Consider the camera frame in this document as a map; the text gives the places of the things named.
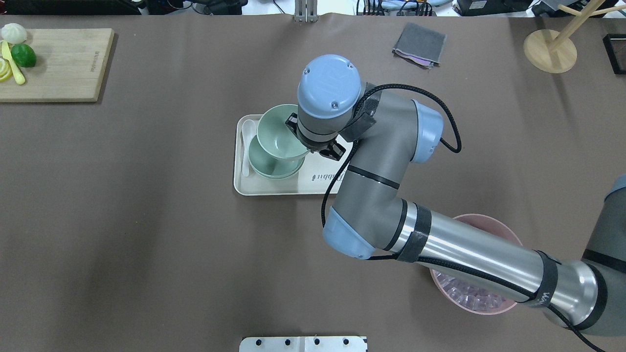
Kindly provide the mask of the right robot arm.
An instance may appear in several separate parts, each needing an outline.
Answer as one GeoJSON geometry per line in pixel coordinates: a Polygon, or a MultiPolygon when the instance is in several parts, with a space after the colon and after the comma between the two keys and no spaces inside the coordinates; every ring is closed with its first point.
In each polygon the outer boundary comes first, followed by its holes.
{"type": "Polygon", "coordinates": [[[586,335],[625,334],[625,176],[613,183],[581,259],[560,261],[457,219],[399,198],[409,163],[426,162],[441,143],[460,153],[460,132],[447,105],[411,85],[362,82],[345,57],[324,54],[304,67],[298,111],[286,126],[312,152],[340,160],[343,175],[323,238],[362,260],[418,263],[488,289],[586,335]],[[377,249],[386,256],[376,256],[377,249]]]}

